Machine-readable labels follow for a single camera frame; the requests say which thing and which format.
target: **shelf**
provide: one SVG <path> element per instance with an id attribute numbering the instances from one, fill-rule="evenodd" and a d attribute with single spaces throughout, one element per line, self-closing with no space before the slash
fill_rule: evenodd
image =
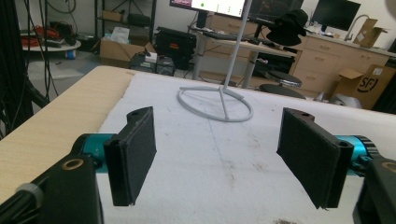
<path id="1" fill-rule="evenodd" d="M 101 8 L 98 8 L 98 0 L 95 0 L 95 2 L 94 2 L 95 3 L 95 37 L 101 38 L 102 36 L 104 36 L 105 35 L 105 30 L 106 30 L 105 29 L 105 23 L 106 22 L 113 22 L 113 23 L 122 24 L 123 26 L 127 26 L 128 28 L 134 28 L 134 29 L 131 29 L 131 31 L 135 30 L 135 29 L 148 30 L 148 39 L 149 39 L 150 42 L 152 42 L 152 37 L 154 35 L 153 29 L 154 29 L 155 10 L 156 10 L 156 5 L 157 5 L 157 0 L 152 0 L 149 26 L 135 26 L 135 25 L 129 24 L 128 21 L 113 21 L 113 20 L 108 20 L 108 19 L 104 19 L 104 18 L 100 17 L 99 14 L 98 14 L 98 10 L 99 11 L 106 10 L 105 2 L 106 2 L 106 0 L 102 0 L 102 7 Z M 129 6 L 127 8 L 127 12 L 125 12 L 125 13 L 126 13 L 126 15 L 129 15 L 131 13 L 131 7 L 132 7 L 131 3 L 134 3 L 134 5 L 136 7 L 137 7 L 137 4 L 135 3 L 134 0 L 124 0 L 120 5 L 118 5 L 118 7 L 121 6 L 122 4 L 126 3 L 126 2 L 129 2 Z M 99 36 L 99 32 L 98 32 L 98 26 L 99 26 L 98 23 L 99 23 L 99 21 L 100 21 L 100 23 L 101 23 L 100 25 L 102 27 L 101 36 Z"/>

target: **computer monitor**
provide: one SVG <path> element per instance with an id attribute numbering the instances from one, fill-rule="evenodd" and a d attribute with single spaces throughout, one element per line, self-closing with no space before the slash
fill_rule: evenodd
<path id="1" fill-rule="evenodd" d="M 321 24 L 321 31 L 327 26 L 348 31 L 361 4 L 347 0 L 319 0 L 311 21 Z"/>
<path id="2" fill-rule="evenodd" d="M 196 26 L 204 28 L 208 11 L 241 18 L 245 0 L 170 0 L 169 6 L 198 11 Z"/>
<path id="3" fill-rule="evenodd" d="M 304 0 L 252 0 L 248 17 L 250 21 L 265 26 L 274 23 L 289 11 L 301 8 Z"/>

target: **floor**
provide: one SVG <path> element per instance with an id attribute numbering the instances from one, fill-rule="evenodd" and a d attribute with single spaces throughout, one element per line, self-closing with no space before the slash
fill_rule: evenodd
<path id="1" fill-rule="evenodd" d="M 66 59 L 63 52 L 50 52 L 49 70 L 54 81 L 49 88 L 46 88 L 45 66 L 41 54 L 31 52 L 29 55 L 25 55 L 25 58 L 30 60 L 28 74 L 33 85 L 41 94 L 48 95 L 51 101 L 101 64 L 99 55 L 91 52 L 78 51 L 74 60 Z M 191 79 L 192 71 L 176 70 L 175 77 Z M 39 106 L 34 105 L 35 113 L 40 109 Z"/>

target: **cardboard box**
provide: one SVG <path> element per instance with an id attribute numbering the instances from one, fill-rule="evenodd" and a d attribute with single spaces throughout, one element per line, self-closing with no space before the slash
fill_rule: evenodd
<path id="1" fill-rule="evenodd" d="M 356 35 L 353 43 L 359 44 L 362 47 L 371 48 L 379 35 L 383 32 L 383 28 L 375 27 L 376 22 L 377 20 L 367 19 Z"/>
<path id="2" fill-rule="evenodd" d="M 109 21 L 122 21 L 122 14 L 116 11 L 102 11 L 102 18 Z"/>
<path id="3" fill-rule="evenodd" d="M 338 74 L 342 77 L 335 91 L 357 98 L 364 109 L 371 109 L 396 73 L 396 69 L 371 65 L 365 74 L 352 69 L 344 69 Z"/>
<path id="4" fill-rule="evenodd" d="M 138 42 L 140 45 L 134 44 L 121 44 L 111 40 L 101 40 L 100 58 L 103 65 L 110 65 L 121 68 L 129 68 L 130 62 L 134 55 L 138 52 L 145 51 L 155 52 L 151 43 Z"/>

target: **office chair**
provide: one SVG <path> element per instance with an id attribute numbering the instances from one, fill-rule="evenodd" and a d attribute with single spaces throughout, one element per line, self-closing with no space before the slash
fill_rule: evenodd
<path id="1" fill-rule="evenodd" d="M 271 32 L 267 35 L 267 38 L 282 46 L 298 45 L 301 43 L 298 35 L 306 36 L 304 26 L 307 20 L 308 15 L 302 9 L 292 10 L 276 19 L 274 26 L 268 27 Z M 259 87 L 260 91 L 305 99 L 297 91 L 283 87 L 283 85 L 301 87 L 303 83 L 297 77 L 278 71 L 268 71 L 265 73 L 265 77 L 276 81 L 279 85 L 262 84 Z"/>
<path id="2" fill-rule="evenodd" d="M 260 91 L 269 92 L 278 95 L 284 95 L 294 98 L 305 99 L 303 95 L 299 92 L 285 88 L 283 85 L 290 87 L 301 87 L 303 82 L 297 77 L 291 76 L 287 73 L 278 71 L 268 71 L 265 73 L 265 77 L 272 79 L 273 81 L 279 83 L 279 85 L 274 84 L 261 84 L 259 87 Z"/>

